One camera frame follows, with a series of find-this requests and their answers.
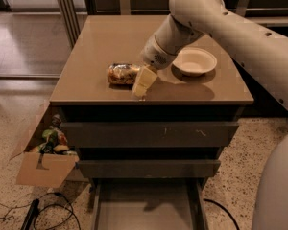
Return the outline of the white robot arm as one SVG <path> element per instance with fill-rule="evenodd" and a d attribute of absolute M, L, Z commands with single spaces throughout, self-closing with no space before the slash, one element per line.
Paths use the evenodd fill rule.
<path fill-rule="evenodd" d="M 209 35 L 288 111 L 288 37 L 225 8 L 223 0 L 169 0 L 170 14 L 142 50 L 132 93 L 142 98 L 187 45 Z M 288 230 L 288 135 L 261 174 L 252 230 Z"/>

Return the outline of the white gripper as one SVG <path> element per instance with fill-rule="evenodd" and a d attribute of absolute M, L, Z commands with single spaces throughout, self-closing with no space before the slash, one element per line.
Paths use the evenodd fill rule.
<path fill-rule="evenodd" d="M 135 78 L 132 88 L 132 95 L 136 98 L 143 98 L 147 90 L 157 79 L 157 70 L 167 68 L 176 58 L 175 55 L 166 53 L 157 43 L 152 35 L 141 51 L 143 61 L 148 66 L 143 66 Z"/>

